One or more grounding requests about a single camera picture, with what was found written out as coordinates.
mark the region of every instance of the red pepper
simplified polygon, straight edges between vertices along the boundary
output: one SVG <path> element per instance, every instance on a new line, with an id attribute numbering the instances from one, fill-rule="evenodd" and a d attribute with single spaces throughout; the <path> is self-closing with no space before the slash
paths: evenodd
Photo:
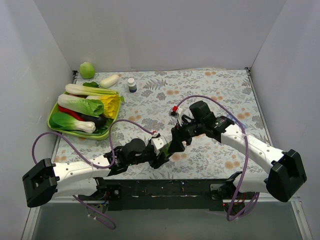
<path id="1" fill-rule="evenodd" d="M 59 106 L 59 111 L 62 112 L 62 113 L 66 113 L 66 114 L 69 114 L 71 115 L 72 117 L 74 117 L 75 119 L 79 120 L 79 121 L 82 121 L 84 122 L 85 120 L 83 120 L 81 117 L 79 117 L 78 113 L 76 113 L 75 111 L 72 111 L 68 108 L 65 108 L 65 107 L 62 107 L 62 106 Z"/>

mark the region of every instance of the table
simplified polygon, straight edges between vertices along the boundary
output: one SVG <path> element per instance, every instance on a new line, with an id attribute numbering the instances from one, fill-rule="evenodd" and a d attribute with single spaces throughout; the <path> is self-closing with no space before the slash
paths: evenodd
<path id="1" fill-rule="evenodd" d="M 187 96 L 205 95 L 227 107 L 241 120 L 248 133 L 268 143 L 267 132 L 246 70 L 98 72 L 91 80 L 78 75 L 76 84 L 82 85 L 92 81 L 98 83 L 112 74 L 118 74 L 120 79 L 111 89 L 118 90 L 125 99 L 119 119 L 135 121 L 170 138 L 170 130 L 176 124 L 176 119 L 169 116 L 169 110 Z M 137 92 L 129 92 L 128 78 L 135 79 Z M 192 98 L 183 103 L 182 107 L 189 111 L 189 106 L 199 100 L 207 102 L 216 116 L 226 115 L 222 109 L 206 99 Z M 66 137 L 87 159 L 111 150 L 108 139 L 99 141 L 71 135 Z M 117 123 L 112 129 L 112 141 L 115 146 L 124 145 L 133 138 L 141 138 L 147 142 L 150 136 L 127 122 Z M 59 142 L 55 162 L 70 163 L 80 160 L 66 142 Z M 244 155 L 237 150 L 201 135 L 192 140 L 191 146 L 187 147 L 185 152 L 175 153 L 170 161 L 159 169 L 151 168 L 146 162 L 130 166 L 127 172 L 112 176 L 111 179 L 228 178 L 234 172 L 242 170 L 244 160 Z M 249 161 L 248 174 L 262 172 L 262 168 Z"/>

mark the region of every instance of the floral pattern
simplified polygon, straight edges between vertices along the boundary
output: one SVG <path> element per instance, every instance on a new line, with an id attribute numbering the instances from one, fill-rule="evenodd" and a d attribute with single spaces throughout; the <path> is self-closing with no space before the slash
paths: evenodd
<path id="1" fill-rule="evenodd" d="M 170 140 L 171 128 L 176 119 L 169 116 L 169 110 L 180 100 L 190 95 L 205 95 L 219 101 L 234 116 L 241 120 L 248 133 L 263 142 L 268 142 L 266 130 L 259 113 L 250 81 L 245 70 L 173 70 L 173 71 L 137 71 L 137 72 L 98 72 L 94 79 L 97 83 L 112 74 L 118 74 L 118 83 L 111 87 L 124 96 L 119 119 L 129 119 L 149 129 L 157 131 Z M 137 92 L 130 93 L 127 79 L 134 78 Z M 88 79 L 77 77 L 76 84 L 82 85 Z M 198 101 L 191 98 L 182 104 L 186 113 L 192 116 L 188 107 Z M 207 99 L 210 109 L 216 116 L 231 116 Z M 114 146 L 124 145 L 133 138 L 147 142 L 150 136 L 127 122 L 117 123 L 112 129 Z M 109 152 L 109 139 L 95 141 L 66 135 L 75 147 L 88 159 Z M 244 155 L 223 145 L 214 139 L 200 135 L 192 140 L 185 152 L 175 153 L 170 161 L 158 169 L 143 163 L 130 166 L 127 172 L 112 176 L 112 179 L 207 179 L 228 178 L 241 171 Z M 56 162 L 80 161 L 79 156 L 63 140 L 56 153 Z M 262 173 L 263 170 L 253 161 L 249 161 L 249 173 Z"/>

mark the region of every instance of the eggplant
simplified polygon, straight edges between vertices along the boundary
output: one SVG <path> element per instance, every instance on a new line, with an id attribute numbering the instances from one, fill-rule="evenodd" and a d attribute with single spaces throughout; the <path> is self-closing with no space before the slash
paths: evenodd
<path id="1" fill-rule="evenodd" d="M 96 128 L 102 128 L 107 123 L 107 118 L 103 114 L 99 117 L 80 114 L 80 118 L 86 122 L 94 122 Z"/>

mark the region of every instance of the white radish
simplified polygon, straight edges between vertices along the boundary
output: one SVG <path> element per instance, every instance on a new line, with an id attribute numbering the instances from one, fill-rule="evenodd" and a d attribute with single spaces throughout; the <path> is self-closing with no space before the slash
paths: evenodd
<path id="1" fill-rule="evenodd" d="M 112 86 L 113 84 L 116 84 L 118 82 L 118 80 L 119 80 L 119 76 L 116 74 L 113 74 L 111 76 L 108 76 L 108 77 L 102 79 L 100 81 L 100 87 L 103 89 L 107 89 L 110 86 Z"/>

